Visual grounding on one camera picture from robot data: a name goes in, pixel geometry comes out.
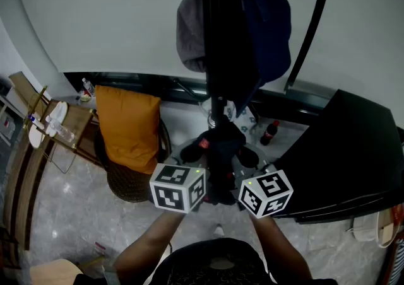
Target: plastic bottle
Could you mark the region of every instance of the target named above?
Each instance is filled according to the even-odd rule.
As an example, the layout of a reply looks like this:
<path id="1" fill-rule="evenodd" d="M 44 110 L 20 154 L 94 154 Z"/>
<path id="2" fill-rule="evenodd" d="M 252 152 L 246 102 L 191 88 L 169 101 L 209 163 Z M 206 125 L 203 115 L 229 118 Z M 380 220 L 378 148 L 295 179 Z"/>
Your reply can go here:
<path id="1" fill-rule="evenodd" d="M 83 78 L 82 82 L 86 90 L 91 94 L 91 96 L 95 97 L 95 89 L 94 86 L 91 84 L 91 82 L 89 82 L 89 80 L 86 80 L 86 78 Z"/>
<path id="2" fill-rule="evenodd" d="M 36 119 L 33 115 L 30 116 L 30 120 L 34 125 L 36 125 L 38 128 L 45 130 L 45 125 L 41 123 L 38 119 Z"/>
<path id="3" fill-rule="evenodd" d="M 275 136 L 275 134 L 278 132 L 278 126 L 279 126 L 279 121 L 274 121 L 272 124 L 268 125 L 266 128 L 264 135 L 261 137 L 260 141 L 262 145 L 268 145 Z"/>
<path id="4" fill-rule="evenodd" d="M 45 118 L 46 122 L 49 123 L 49 126 L 56 131 L 62 138 L 65 138 L 67 142 L 71 143 L 74 139 L 74 134 L 69 131 L 69 129 L 63 127 L 59 121 L 56 119 L 52 119 L 49 116 Z"/>

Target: black cloth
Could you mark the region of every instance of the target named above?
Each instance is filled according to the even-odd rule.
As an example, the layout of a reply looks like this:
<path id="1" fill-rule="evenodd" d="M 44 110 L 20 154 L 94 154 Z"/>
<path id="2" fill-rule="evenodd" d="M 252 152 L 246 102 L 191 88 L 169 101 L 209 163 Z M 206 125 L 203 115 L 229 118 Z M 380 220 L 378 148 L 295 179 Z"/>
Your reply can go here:
<path id="1" fill-rule="evenodd" d="M 78 275 L 74 285 L 106 284 Z M 246 242 L 230 238 L 201 241 L 176 250 L 156 269 L 150 285 L 272 285 L 258 253 Z M 295 285 L 337 285 L 316 279 Z"/>
<path id="2" fill-rule="evenodd" d="M 235 103 L 237 117 L 260 86 L 280 78 L 290 67 L 292 30 L 287 0 L 223 0 L 223 24 L 217 34 L 222 50 L 215 60 L 216 88 Z M 177 11 L 177 51 L 190 70 L 206 72 L 202 0 L 182 0 Z"/>
<path id="3" fill-rule="evenodd" d="M 210 176 L 206 202 L 235 204 L 230 192 L 235 188 L 231 161 L 245 143 L 245 135 L 223 115 L 219 126 L 203 132 L 181 151 L 180 157 L 184 165 L 197 161 L 203 154 L 208 159 Z"/>

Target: red bottle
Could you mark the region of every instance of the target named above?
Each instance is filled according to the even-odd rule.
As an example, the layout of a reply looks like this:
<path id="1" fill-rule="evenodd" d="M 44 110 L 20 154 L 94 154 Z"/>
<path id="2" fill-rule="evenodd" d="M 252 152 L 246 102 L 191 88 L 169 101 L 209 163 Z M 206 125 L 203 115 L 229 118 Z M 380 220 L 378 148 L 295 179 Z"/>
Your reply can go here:
<path id="1" fill-rule="evenodd" d="M 271 139 L 278 132 L 279 121 L 274 121 L 272 124 L 268 125 L 264 135 L 261 137 L 261 144 L 266 146 L 270 143 Z"/>

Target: coat rack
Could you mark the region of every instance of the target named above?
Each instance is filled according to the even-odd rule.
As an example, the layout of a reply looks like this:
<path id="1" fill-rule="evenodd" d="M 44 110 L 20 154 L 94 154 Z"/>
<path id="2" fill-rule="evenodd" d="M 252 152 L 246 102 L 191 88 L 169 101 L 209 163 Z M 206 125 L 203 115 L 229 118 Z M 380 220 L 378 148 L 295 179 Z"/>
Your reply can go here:
<path id="1" fill-rule="evenodd" d="M 309 51 L 311 42 L 316 33 L 321 14 L 326 0 L 317 0 L 307 29 L 306 36 L 300 48 L 299 54 L 285 85 L 285 91 L 293 86 L 296 77 L 302 67 L 304 59 Z M 223 67 L 226 66 L 225 58 L 234 53 L 232 42 L 227 44 L 226 34 L 231 30 L 231 15 L 237 6 L 237 0 L 203 0 L 204 29 L 205 29 L 205 56 L 206 56 L 206 82 L 208 93 L 212 98 L 212 113 L 208 120 L 210 127 L 215 127 L 225 120 L 223 116 L 224 106 L 227 101 L 221 95 L 221 83 L 223 82 Z"/>

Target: white cube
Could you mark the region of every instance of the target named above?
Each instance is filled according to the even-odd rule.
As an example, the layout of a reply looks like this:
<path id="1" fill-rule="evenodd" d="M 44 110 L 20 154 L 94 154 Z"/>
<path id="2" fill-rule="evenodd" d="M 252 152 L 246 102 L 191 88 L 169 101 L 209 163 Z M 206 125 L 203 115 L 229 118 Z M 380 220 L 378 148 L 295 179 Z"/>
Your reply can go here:
<path id="1" fill-rule="evenodd" d="M 150 188 L 156 207 L 188 213 L 206 194 L 206 172 L 204 168 L 157 164 Z"/>
<path id="2" fill-rule="evenodd" d="M 239 201 L 257 218 L 283 210 L 293 188 L 283 170 L 249 178 L 241 184 Z"/>

